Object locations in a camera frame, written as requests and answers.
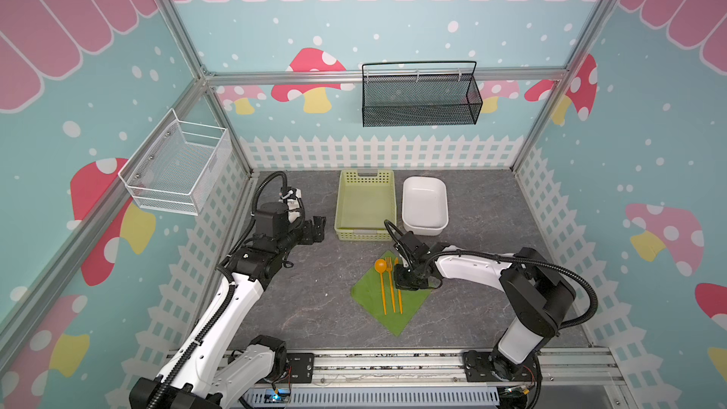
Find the orange plastic fork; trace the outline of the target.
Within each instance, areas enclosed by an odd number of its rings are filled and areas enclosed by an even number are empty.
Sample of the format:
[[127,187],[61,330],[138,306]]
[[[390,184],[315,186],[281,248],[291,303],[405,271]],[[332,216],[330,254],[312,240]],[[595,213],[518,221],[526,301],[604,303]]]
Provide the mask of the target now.
[[393,261],[391,257],[385,258],[385,265],[386,265],[386,274],[388,276],[389,280],[389,291],[390,291],[390,297],[391,297],[391,303],[392,303],[392,309],[393,312],[397,312],[397,300],[395,296],[395,288],[394,288],[394,282],[393,282]]

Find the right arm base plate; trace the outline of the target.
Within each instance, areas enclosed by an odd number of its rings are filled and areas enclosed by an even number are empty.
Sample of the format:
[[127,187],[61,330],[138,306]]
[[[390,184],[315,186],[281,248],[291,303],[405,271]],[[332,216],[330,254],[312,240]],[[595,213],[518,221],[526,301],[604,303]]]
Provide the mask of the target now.
[[534,356],[530,354],[520,365],[513,365],[498,351],[467,350],[462,354],[467,382],[525,382],[537,381]]

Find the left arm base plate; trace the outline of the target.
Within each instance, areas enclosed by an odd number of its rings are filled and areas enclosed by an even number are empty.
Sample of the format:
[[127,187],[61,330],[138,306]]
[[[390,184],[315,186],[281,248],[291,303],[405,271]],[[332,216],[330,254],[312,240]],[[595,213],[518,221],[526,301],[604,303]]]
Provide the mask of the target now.
[[274,352],[263,354],[263,370],[267,374],[257,380],[258,384],[274,384],[287,386],[287,384],[310,384],[314,373],[313,353],[301,352],[286,354],[285,359]]

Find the orange plastic spoon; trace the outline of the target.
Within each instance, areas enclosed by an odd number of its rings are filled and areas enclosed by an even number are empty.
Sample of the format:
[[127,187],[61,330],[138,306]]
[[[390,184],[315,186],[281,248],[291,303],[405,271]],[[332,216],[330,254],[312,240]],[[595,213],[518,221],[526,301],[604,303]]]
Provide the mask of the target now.
[[384,311],[384,314],[387,314],[387,300],[385,295],[385,285],[384,285],[384,273],[386,272],[386,263],[383,259],[377,259],[374,263],[374,270],[377,272],[380,278],[380,289],[381,289],[381,297],[382,297],[382,310]]

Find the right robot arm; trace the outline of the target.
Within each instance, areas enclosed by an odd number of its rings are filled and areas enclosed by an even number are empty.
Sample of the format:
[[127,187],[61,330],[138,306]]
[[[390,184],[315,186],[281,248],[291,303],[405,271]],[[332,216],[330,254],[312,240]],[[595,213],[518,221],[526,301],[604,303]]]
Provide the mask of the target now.
[[403,291],[434,290],[458,279],[505,294],[515,318],[485,359],[465,354],[473,378],[513,382],[537,353],[562,329],[580,326],[598,311],[598,295],[585,278],[547,261],[536,249],[516,253],[465,250],[450,244],[429,247],[392,222],[384,227],[403,263],[394,266],[393,282]]

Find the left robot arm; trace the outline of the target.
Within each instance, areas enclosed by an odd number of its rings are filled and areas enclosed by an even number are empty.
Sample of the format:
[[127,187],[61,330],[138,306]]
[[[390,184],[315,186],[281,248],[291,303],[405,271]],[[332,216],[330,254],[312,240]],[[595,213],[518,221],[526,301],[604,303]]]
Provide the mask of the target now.
[[230,408],[258,382],[277,386],[291,371],[284,341],[259,335],[223,365],[242,321],[272,279],[292,267],[299,245],[325,239],[326,220],[308,218],[302,193],[285,172],[272,172],[256,188],[250,222],[218,263],[219,289],[180,350],[152,378],[141,378],[129,395],[134,408]]

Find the green paper napkin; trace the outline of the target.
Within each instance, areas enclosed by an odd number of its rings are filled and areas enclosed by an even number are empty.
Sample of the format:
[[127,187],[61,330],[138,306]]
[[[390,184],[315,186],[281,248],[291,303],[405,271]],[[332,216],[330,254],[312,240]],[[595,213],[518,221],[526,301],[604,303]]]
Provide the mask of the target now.
[[[394,282],[394,265],[401,264],[401,259],[390,251],[384,253],[380,259],[385,261],[387,256],[391,257],[393,261]],[[397,312],[393,312],[389,291],[389,280],[386,272],[384,273],[384,285],[387,300],[387,314],[384,314],[384,311],[382,310],[380,278],[374,270],[374,264],[359,279],[359,281],[353,285],[351,289],[351,296],[355,302],[357,302],[375,320],[382,324],[390,333],[395,336],[400,336],[427,300],[431,291],[421,290],[411,292],[401,290],[401,293],[403,294],[403,314],[400,314],[397,299],[397,288],[395,285]]]

